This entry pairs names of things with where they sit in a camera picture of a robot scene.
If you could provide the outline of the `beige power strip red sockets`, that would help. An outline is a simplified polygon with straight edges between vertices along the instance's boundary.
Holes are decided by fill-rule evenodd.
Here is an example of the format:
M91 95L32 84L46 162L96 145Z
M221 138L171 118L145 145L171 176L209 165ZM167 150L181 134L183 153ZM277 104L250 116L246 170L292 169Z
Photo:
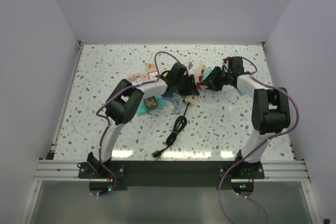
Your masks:
M200 82L203 78L203 73L205 70L206 70L206 66L204 64L201 64L198 66L198 68L194 72L194 80L195 80L197 91L200 89ZM199 94L198 95L193 94L193 95L186 96L185 102L188 103L189 105L195 105L198 96Z

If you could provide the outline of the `blue charger plug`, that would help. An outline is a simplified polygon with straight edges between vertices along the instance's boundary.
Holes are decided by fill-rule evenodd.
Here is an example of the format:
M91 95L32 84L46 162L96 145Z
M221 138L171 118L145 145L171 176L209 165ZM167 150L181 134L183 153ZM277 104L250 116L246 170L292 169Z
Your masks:
M242 91L242 90L237 90L237 92L239 93L239 95L245 95L246 92Z

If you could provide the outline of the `light teal charger plug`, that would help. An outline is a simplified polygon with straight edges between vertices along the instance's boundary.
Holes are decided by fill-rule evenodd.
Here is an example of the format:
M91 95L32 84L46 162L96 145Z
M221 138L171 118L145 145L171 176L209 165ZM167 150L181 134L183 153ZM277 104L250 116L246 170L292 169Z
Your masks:
M212 72L212 69L205 69L202 74L202 80L206 79Z

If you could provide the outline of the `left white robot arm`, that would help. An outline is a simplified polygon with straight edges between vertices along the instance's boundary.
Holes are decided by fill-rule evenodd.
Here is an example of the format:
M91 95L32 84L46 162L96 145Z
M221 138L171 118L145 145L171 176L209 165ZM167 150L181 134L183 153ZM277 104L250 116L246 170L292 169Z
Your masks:
M88 154L87 163L91 173L97 178L108 174L108 164L117 138L123 127L132 121L141 102L177 93L191 105L200 94L198 90L205 70L206 67L201 65L194 74L189 74L185 65L176 62L170 70L157 73L153 79L143 83L132 84L127 79L121 80L96 112L98 117L107 120L108 125L99 140L98 149Z

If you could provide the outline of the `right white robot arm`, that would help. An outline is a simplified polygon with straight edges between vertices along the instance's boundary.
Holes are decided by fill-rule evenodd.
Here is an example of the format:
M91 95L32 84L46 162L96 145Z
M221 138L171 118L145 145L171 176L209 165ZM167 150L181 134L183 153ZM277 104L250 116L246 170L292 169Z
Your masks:
M215 67L200 81L204 89L218 92L223 86L232 86L253 99L253 132L238 152L234 165L234 173L239 178L246 178L252 173L251 164L261 161L268 142L281 136L291 121L287 90L259 81L254 77L257 71L256 65L245 57L227 57L221 67Z

